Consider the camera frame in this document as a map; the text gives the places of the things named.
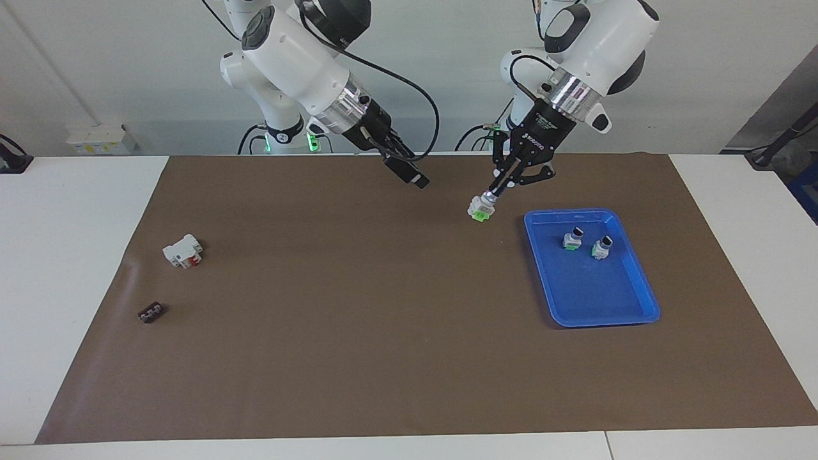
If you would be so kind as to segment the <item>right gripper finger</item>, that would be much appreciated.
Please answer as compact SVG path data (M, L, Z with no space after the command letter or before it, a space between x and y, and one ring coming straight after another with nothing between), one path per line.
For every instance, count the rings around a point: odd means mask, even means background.
M385 158L385 166L403 183L414 184L420 189L430 184L429 178L412 162L389 155Z

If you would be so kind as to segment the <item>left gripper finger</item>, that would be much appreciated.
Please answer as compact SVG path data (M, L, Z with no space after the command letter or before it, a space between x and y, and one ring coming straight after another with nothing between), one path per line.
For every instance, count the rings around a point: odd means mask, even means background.
M495 130L491 135L494 180L488 187L489 200L498 200L505 191L519 186L519 159L515 154L515 141L514 130Z
M505 159L499 163L499 196L511 187L522 187L538 181L551 180L555 170L550 161Z

